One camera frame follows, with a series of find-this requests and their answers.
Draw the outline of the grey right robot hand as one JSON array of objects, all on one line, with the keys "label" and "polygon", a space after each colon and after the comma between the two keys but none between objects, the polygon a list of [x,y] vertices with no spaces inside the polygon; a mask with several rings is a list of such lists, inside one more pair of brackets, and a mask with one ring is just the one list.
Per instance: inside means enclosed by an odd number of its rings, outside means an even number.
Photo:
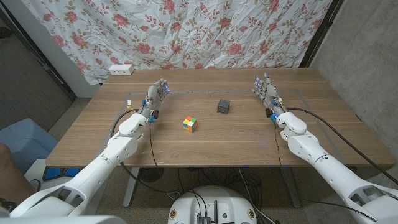
[{"label": "grey right robot hand", "polygon": [[252,92],[262,101],[266,108],[267,115],[275,115],[278,117],[282,113],[285,113],[281,97],[278,95],[278,92],[267,73],[264,74],[263,79],[259,77],[256,78]]}]

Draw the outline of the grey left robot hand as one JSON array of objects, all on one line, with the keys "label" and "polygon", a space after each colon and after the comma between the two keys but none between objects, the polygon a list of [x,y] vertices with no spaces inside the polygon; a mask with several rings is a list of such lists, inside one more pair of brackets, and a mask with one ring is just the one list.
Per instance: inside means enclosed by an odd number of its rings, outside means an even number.
[{"label": "grey left robot hand", "polygon": [[145,118],[150,118],[154,111],[157,111],[161,102],[169,94],[170,90],[167,86],[167,80],[161,78],[151,85],[146,93],[146,98],[139,109],[138,113]]}]

